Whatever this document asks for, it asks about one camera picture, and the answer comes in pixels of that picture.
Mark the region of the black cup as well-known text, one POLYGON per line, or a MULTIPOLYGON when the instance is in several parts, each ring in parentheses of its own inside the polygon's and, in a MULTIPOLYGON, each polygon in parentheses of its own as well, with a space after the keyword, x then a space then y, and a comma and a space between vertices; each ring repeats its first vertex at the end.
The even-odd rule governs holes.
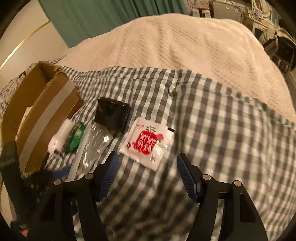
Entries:
POLYGON ((123 133, 132 109, 130 105, 106 97, 100 97, 97 101, 94 121, 107 128, 112 135, 123 133))

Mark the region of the white oval vanity mirror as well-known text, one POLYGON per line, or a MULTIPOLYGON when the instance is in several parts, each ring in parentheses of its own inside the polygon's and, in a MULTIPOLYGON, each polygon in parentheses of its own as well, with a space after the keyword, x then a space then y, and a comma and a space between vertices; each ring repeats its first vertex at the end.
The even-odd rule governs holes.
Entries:
POLYGON ((272 14, 271 5, 265 0, 251 0, 253 13, 259 18, 269 18, 272 14))

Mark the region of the grey cabinet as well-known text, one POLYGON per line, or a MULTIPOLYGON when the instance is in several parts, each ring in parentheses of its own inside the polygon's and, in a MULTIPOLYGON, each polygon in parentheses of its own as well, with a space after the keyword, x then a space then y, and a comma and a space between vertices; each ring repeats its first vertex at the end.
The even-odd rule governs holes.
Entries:
POLYGON ((241 22, 242 11, 238 6, 223 1, 213 1, 212 7, 214 18, 241 22))

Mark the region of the brown cardboard box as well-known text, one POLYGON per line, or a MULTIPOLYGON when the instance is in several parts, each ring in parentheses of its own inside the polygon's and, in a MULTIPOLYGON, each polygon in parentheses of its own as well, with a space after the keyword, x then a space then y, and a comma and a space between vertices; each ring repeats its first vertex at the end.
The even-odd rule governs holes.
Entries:
POLYGON ((54 77, 34 102, 17 90, 1 115, 1 140, 16 142, 21 172, 41 169, 51 138, 82 106, 78 88, 67 75, 54 77))

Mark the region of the clear plastic bag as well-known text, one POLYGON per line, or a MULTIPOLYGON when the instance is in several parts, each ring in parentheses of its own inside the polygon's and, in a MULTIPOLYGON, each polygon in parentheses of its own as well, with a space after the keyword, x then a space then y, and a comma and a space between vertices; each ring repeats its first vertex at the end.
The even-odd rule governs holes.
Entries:
POLYGON ((112 139, 112 134, 105 126, 97 122, 93 122, 90 125, 90 131, 88 131, 86 144, 80 160, 80 166, 83 172, 89 172, 91 170, 112 139))

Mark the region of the white stick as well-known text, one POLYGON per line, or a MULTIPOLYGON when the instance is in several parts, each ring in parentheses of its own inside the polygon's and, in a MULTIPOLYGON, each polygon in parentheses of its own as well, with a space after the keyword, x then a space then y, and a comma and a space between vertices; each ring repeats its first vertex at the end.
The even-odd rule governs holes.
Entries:
POLYGON ((80 144, 78 146, 78 149, 76 151, 75 158, 74 158, 74 160, 72 162, 72 166, 71 166, 71 169, 70 169, 70 172, 69 172, 69 175, 68 175, 67 182, 71 182, 71 181, 75 180, 75 176, 76 176, 76 173, 77 173, 77 170, 78 170, 78 167, 79 167, 79 163, 80 163, 80 160, 82 158, 84 148, 85 148, 85 146, 87 144, 87 141, 88 141, 88 137, 89 137, 89 134, 90 134, 90 129, 91 129, 90 125, 86 126, 84 134, 83 134, 83 136, 81 138, 81 142, 80 142, 80 144))

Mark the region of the white red sachet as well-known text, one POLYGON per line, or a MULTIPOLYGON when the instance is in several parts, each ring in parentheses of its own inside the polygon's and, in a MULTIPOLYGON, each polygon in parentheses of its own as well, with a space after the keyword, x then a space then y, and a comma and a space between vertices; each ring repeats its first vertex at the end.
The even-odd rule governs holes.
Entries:
POLYGON ((144 118, 135 119, 125 136, 120 153, 157 171, 165 152, 171 147, 175 130, 144 118))

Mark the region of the green curtain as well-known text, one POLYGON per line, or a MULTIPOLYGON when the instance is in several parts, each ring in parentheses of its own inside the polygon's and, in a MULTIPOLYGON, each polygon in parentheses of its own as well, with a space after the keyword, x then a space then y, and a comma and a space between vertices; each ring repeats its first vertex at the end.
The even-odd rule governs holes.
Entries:
POLYGON ((183 1, 39 1, 68 48, 144 16, 187 14, 183 1))

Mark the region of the grey checkered cloth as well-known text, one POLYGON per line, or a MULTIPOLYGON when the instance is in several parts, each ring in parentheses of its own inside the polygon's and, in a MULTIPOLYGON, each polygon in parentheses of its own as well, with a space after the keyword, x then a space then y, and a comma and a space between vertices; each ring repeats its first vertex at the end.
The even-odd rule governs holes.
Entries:
POLYGON ((295 215, 295 124, 265 103, 190 70, 110 67, 78 72, 61 67, 84 105, 72 118, 89 123, 100 97, 132 108, 136 118, 175 131, 158 170, 124 155, 98 212, 109 240, 185 240, 198 209, 176 166, 179 153, 216 180, 240 180, 269 240, 277 240, 295 215))

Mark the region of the cream textured blanket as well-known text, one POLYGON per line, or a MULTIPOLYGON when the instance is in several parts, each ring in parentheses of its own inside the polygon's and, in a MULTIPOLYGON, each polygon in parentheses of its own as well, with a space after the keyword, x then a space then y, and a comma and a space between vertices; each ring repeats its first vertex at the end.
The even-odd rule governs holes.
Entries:
POLYGON ((181 14, 138 18, 82 41, 59 64, 81 72, 113 66, 188 69, 257 98, 295 121, 280 70, 254 34, 233 20, 181 14))

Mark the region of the dark chair with clothes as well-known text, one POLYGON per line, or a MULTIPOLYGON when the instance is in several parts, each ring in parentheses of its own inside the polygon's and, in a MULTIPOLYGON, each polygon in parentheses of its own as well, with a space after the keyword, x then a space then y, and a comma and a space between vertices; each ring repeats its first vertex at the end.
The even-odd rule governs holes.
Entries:
POLYGON ((283 19, 279 19, 278 26, 267 28, 258 40, 286 78, 295 68, 295 37, 287 24, 283 19))

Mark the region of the white plastic bottle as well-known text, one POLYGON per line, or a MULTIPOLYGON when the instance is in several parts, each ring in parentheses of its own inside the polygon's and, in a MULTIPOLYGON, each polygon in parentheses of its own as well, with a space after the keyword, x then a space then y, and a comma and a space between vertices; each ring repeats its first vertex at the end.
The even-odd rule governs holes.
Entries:
POLYGON ((70 131, 74 127, 74 122, 68 118, 63 122, 62 126, 59 128, 58 132, 53 135, 48 144, 48 153, 55 157, 61 159, 63 157, 63 145, 69 136, 70 131))

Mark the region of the green snack packet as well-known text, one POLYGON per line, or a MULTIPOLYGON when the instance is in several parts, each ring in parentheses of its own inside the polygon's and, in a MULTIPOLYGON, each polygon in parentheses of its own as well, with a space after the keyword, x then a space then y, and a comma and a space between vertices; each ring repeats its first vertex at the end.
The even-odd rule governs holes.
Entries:
POLYGON ((78 148, 82 136, 84 134, 85 124, 83 122, 79 122, 75 125, 73 137, 70 140, 68 151, 72 152, 73 150, 78 148))

